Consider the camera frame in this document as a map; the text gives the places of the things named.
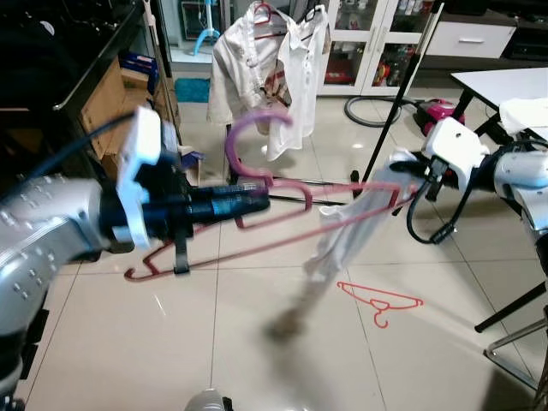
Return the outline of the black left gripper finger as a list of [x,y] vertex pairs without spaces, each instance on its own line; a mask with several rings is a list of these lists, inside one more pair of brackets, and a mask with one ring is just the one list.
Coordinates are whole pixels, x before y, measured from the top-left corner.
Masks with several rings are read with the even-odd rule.
[[247,206],[270,206],[269,191],[258,183],[195,187],[189,191],[189,204],[192,206],[214,200],[242,200]]
[[267,204],[196,204],[193,205],[194,224],[215,224],[266,211]]

